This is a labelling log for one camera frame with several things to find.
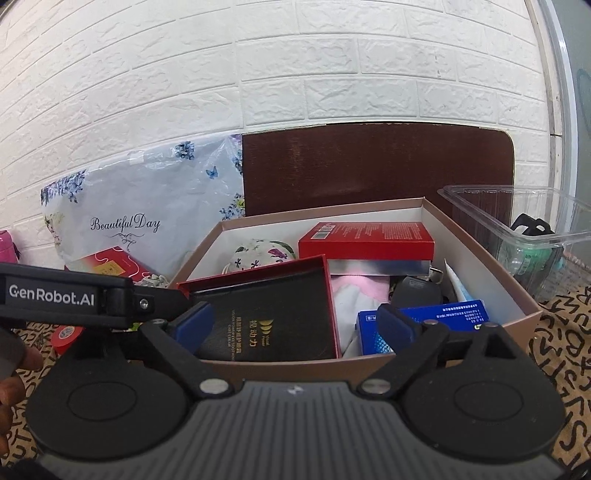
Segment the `wooden headboard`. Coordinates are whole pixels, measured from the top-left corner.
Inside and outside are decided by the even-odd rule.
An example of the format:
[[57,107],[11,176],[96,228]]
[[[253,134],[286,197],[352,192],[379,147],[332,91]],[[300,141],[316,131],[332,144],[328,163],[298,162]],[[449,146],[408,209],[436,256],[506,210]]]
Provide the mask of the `wooden headboard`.
[[501,131],[422,123],[335,124],[243,136],[246,214],[426,197],[437,189],[513,184],[510,137]]

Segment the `finger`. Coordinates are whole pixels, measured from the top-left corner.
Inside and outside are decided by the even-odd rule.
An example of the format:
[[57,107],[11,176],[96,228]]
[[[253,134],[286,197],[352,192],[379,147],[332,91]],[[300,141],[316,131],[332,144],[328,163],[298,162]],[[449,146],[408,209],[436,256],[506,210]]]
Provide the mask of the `finger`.
[[6,435],[12,427],[12,408],[8,405],[0,405],[0,435]]
[[0,435],[0,456],[8,453],[8,440],[5,436]]
[[36,348],[27,347],[25,356],[18,367],[25,370],[40,370],[43,368],[43,355]]
[[0,382],[0,403],[2,405],[16,405],[25,399],[25,385],[21,377],[9,377]]

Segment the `clear plastic container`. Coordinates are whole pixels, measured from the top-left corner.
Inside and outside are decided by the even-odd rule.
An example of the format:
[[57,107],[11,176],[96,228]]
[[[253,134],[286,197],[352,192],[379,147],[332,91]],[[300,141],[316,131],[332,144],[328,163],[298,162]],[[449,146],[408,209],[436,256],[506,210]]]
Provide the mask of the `clear plastic container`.
[[[590,205],[549,187],[450,185],[439,194],[452,203],[454,221],[537,301],[591,285]],[[537,226],[515,226],[521,219]]]

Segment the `barcode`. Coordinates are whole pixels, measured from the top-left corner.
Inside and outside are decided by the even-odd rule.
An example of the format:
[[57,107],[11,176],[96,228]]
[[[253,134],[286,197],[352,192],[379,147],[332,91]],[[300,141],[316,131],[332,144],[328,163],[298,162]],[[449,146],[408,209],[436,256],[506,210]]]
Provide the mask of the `barcode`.
[[330,235],[330,232],[316,232],[312,235],[312,240],[324,240]]

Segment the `white plastic bag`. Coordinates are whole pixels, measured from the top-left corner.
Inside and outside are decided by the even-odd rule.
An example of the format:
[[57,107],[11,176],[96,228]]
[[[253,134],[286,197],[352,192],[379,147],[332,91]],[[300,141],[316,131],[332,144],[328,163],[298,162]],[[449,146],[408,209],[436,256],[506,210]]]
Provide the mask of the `white plastic bag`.
[[131,152],[51,183],[41,206],[64,262],[120,246],[172,278],[216,223],[244,215],[242,136]]

